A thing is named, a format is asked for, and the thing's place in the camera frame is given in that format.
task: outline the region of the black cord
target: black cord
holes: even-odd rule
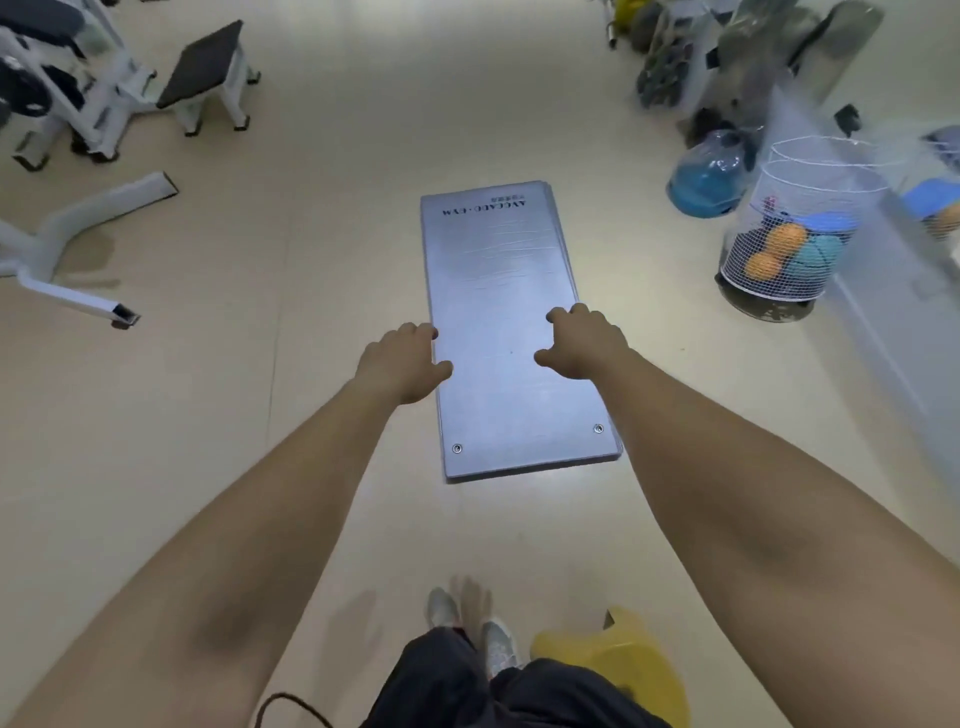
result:
[[[330,724],[330,721],[323,717],[320,711],[318,711],[305,700],[301,700],[296,695],[292,695],[289,692],[275,692],[273,695],[264,700],[263,704],[260,706],[260,710],[256,712],[256,720],[253,721],[253,728],[260,728],[260,723],[263,722],[263,714],[267,712],[267,706],[269,706],[275,700],[279,700],[280,698],[289,700],[292,703],[297,703],[297,705],[303,708],[307,713],[325,725],[326,728],[333,728],[333,725]]]

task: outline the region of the gray exercise mat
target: gray exercise mat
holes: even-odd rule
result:
[[[596,389],[539,367],[544,316],[577,301],[550,185],[525,182],[420,200],[451,480],[609,460],[619,439]]]

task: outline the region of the blue ball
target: blue ball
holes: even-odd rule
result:
[[[843,249],[844,242],[837,235],[814,235],[793,254],[784,273],[799,279],[829,276]]]

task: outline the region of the hand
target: hand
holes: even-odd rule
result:
[[[433,363],[430,342],[438,332],[430,324],[404,324],[368,344],[354,381],[387,397],[394,405],[420,401],[453,374],[453,364]]]
[[[546,320],[553,324],[553,348],[541,349],[534,360],[568,379],[593,379],[631,351],[620,327],[583,303],[569,313],[554,308]]]

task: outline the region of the beige floor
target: beige floor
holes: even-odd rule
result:
[[[245,134],[216,111],[194,140],[149,118],[116,165],[61,150],[41,175],[0,169],[0,214],[25,226],[154,169],[182,190],[62,263],[61,279],[141,311],[134,330],[0,283],[0,716],[165,539],[340,386],[366,342],[426,318],[426,193],[551,182],[583,298],[636,347],[960,556],[942,486],[827,313],[764,325],[718,297],[724,224],[666,202],[680,139],[636,108],[637,58],[605,49],[597,4],[124,0],[118,15],[164,69],[243,16],[264,83]],[[524,648],[623,603],[675,661],[696,724],[785,724],[626,458],[445,485],[432,401],[391,421],[276,687],[357,724],[421,630],[428,589],[451,579]],[[270,722],[299,720],[277,708]]]

